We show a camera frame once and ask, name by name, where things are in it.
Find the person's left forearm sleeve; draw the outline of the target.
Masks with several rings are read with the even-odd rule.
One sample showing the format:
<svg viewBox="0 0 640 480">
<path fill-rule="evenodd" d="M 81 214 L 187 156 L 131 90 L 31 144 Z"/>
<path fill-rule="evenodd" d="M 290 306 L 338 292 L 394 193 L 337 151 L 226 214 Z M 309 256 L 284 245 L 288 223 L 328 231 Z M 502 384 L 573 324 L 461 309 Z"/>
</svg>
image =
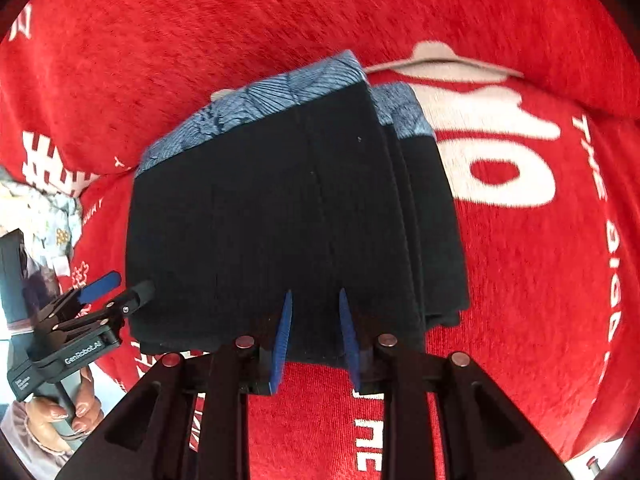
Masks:
<svg viewBox="0 0 640 480">
<path fill-rule="evenodd" d="M 73 456 L 72 451 L 58 452 L 38 443 L 27 427 L 25 404 L 12 402 L 1 422 L 2 434 L 22 464 L 35 479 L 54 479 Z"/>
</svg>

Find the person's left hand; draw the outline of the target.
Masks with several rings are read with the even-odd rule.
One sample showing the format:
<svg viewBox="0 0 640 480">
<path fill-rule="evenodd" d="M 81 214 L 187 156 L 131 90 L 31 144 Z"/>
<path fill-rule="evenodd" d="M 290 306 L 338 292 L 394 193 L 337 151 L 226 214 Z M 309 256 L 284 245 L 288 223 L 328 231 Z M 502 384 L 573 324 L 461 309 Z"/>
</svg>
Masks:
<svg viewBox="0 0 640 480">
<path fill-rule="evenodd" d="M 75 432 L 91 434 L 104 419 L 101 401 L 94 393 L 93 374 L 89 367 L 80 371 L 81 383 L 75 399 L 75 417 L 70 423 Z M 72 448 L 56 431 L 53 424 L 68 416 L 65 408 L 52 400 L 35 396 L 26 404 L 27 428 L 35 441 L 57 453 L 70 452 Z"/>
</svg>

